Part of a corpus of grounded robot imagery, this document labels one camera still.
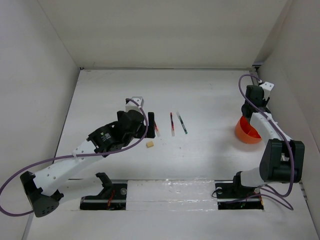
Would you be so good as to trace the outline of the yellow eraser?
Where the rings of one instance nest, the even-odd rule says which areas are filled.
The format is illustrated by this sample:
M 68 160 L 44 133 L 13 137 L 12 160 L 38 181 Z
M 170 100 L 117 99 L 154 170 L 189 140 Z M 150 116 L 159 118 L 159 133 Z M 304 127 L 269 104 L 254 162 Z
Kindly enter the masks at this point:
M 151 148 L 153 146 L 154 146 L 154 143 L 152 141 L 149 141 L 149 142 L 146 143 L 146 147 L 147 148 Z

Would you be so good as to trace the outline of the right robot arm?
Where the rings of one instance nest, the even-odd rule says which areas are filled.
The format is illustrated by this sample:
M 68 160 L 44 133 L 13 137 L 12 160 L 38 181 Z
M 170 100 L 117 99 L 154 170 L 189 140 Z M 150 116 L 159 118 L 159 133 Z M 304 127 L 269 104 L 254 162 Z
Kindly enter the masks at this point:
M 235 126 L 236 137 L 246 144 L 265 143 L 265 150 L 258 167 L 238 172 L 231 184 L 231 191 L 243 197 L 250 188 L 269 183 L 288 183 L 284 197 L 289 196 L 293 184 L 302 177 L 305 145 L 285 134 L 274 121 L 267 108 L 274 85 L 247 85 L 242 93 L 245 99 L 241 107 L 242 117 Z

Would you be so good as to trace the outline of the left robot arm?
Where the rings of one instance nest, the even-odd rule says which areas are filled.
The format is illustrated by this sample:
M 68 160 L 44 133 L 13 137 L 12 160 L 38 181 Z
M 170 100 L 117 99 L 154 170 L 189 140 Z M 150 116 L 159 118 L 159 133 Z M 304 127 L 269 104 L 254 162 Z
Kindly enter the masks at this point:
M 42 218 L 77 194 L 68 180 L 110 155 L 127 151 L 143 139 L 155 138 L 155 114 L 131 109 L 118 111 L 117 120 L 99 127 L 88 135 L 71 155 L 57 157 L 54 163 L 37 172 L 25 170 L 20 175 L 24 192 L 37 218 Z

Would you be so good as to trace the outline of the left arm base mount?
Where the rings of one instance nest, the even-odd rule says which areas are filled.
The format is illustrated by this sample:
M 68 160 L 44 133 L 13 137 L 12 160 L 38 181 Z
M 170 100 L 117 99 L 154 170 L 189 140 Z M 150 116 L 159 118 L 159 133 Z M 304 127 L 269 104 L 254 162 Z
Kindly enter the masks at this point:
M 79 208 L 83 211 L 124 211 L 126 210 L 128 181 L 110 180 L 104 172 L 95 174 L 101 181 L 102 190 L 96 195 L 83 196 Z

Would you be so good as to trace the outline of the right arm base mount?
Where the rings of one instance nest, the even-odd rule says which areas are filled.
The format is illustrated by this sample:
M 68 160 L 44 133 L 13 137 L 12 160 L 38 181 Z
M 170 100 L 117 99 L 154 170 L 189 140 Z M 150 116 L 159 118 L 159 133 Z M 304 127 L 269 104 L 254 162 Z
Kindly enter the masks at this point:
M 263 210 L 260 193 L 255 187 L 235 187 L 232 180 L 215 180 L 215 190 L 211 196 L 217 199 L 218 210 Z

